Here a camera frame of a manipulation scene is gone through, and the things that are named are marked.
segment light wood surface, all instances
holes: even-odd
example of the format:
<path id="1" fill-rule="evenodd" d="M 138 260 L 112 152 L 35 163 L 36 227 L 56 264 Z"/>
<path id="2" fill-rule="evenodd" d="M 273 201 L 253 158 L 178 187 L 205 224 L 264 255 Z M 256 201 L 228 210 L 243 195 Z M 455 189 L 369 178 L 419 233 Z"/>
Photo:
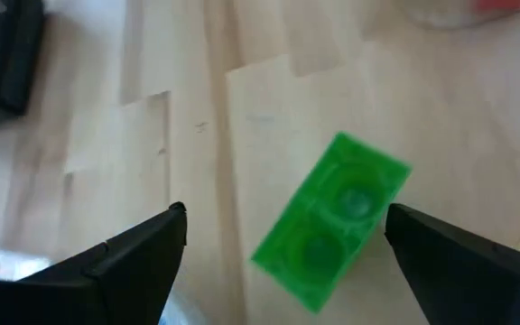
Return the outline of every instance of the light wood surface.
<path id="1" fill-rule="evenodd" d="M 388 0 L 54 0 L 0 126 L 0 248 L 61 260 L 173 201 L 176 285 L 217 324 L 424 324 L 378 229 L 319 315 L 249 256 L 338 130 L 413 164 L 397 200 L 520 239 L 520 14 L 424 30 Z"/>

